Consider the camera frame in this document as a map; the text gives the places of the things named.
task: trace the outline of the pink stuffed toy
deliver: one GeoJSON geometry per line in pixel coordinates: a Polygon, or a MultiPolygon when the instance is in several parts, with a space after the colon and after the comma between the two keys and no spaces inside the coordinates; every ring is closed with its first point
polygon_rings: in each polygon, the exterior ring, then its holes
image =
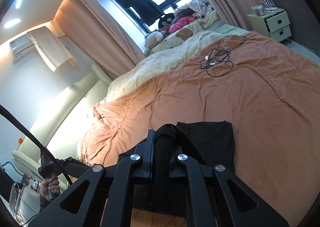
{"type": "Polygon", "coordinates": [[[188,25],[189,23],[191,23],[195,20],[196,20],[196,18],[194,18],[193,16],[185,16],[185,17],[179,19],[175,24],[172,24],[169,28],[169,32],[170,33],[176,32],[177,30],[181,29],[185,25],[188,25]]]}

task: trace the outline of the black knit sleeve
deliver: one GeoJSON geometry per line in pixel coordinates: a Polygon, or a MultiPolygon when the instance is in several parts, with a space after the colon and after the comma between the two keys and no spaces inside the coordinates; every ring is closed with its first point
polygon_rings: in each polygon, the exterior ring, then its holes
{"type": "Polygon", "coordinates": [[[40,195],[40,212],[46,208],[51,202],[40,195]]]}

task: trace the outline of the drawer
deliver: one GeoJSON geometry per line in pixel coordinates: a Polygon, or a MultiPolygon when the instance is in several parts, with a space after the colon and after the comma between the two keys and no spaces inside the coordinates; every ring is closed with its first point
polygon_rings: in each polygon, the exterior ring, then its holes
{"type": "Polygon", "coordinates": [[[281,28],[275,32],[270,32],[270,37],[278,42],[285,40],[288,37],[291,37],[290,26],[287,25],[284,28],[281,28]]]}
{"type": "Polygon", "coordinates": [[[283,28],[290,24],[287,12],[279,13],[269,19],[266,19],[267,25],[269,26],[270,32],[275,32],[280,28],[283,28]]]}

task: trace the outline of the nightstand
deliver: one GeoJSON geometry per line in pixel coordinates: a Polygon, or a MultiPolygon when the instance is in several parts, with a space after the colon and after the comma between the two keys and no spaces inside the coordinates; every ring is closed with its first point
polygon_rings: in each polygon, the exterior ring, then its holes
{"type": "Polygon", "coordinates": [[[290,21],[284,9],[278,9],[264,16],[247,15],[253,30],[278,42],[291,37],[290,21]]]}

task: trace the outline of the white stuffed toy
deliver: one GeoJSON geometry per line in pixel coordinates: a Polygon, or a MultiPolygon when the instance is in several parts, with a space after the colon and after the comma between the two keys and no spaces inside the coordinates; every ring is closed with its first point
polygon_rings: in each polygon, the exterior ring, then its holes
{"type": "Polygon", "coordinates": [[[164,39],[165,31],[153,31],[151,32],[147,38],[144,47],[144,55],[147,57],[150,55],[150,49],[153,49],[156,45],[158,45],[164,39]]]}

